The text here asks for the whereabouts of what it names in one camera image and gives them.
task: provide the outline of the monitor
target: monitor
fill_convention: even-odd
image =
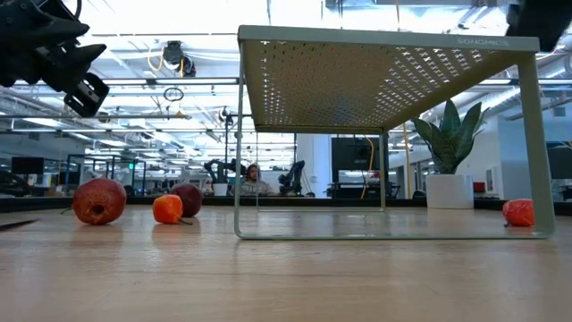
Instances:
[[[387,134],[385,135],[385,151],[384,165],[385,180],[387,182],[387,173],[389,168],[389,155],[387,148]],[[372,152],[374,153],[373,162],[371,164],[372,171],[379,171],[379,138],[369,138],[367,140],[363,136],[355,136],[353,138],[332,138],[332,180],[340,182],[340,171],[367,171],[371,161]]]
[[[572,179],[572,147],[560,142],[548,142],[548,163],[552,179]]]
[[[65,185],[65,171],[61,171],[57,176],[57,184]],[[80,184],[80,171],[70,171],[70,176],[68,177],[68,184]]]
[[[43,174],[43,157],[12,157],[13,174]]]

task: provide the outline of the potted plant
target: potted plant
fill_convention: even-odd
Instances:
[[[439,127],[418,118],[413,120],[417,133],[431,151],[437,170],[437,174],[427,175],[425,181],[429,208],[474,207],[473,177],[456,172],[473,149],[485,113],[481,113],[481,103],[477,103],[461,121],[457,107],[448,100]]]
[[[216,175],[212,169],[213,164],[216,164]],[[229,184],[226,175],[224,175],[224,163],[215,159],[205,163],[204,168],[208,171],[211,178],[213,178],[214,195],[218,197],[226,196]]]

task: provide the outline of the white pot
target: white pot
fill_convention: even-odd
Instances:
[[[427,175],[425,184],[428,208],[472,209],[475,206],[471,175]]]
[[[226,191],[228,190],[228,183],[213,183],[214,195],[217,197],[226,196]]]

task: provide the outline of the snake plant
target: snake plant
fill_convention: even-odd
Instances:
[[[448,100],[439,127],[418,118],[412,120],[417,133],[427,143],[439,174],[457,172],[458,165],[473,149],[485,113],[486,110],[481,112],[481,103],[477,103],[461,121],[457,107]]]

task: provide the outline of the table surface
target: table surface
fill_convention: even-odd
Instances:
[[[536,38],[240,26],[257,131],[381,133],[538,51]]]
[[[2,321],[560,322],[572,310],[569,217],[548,241],[241,241],[231,211],[203,208],[192,226],[157,225],[145,206],[107,226],[2,214],[42,220],[0,233]]]

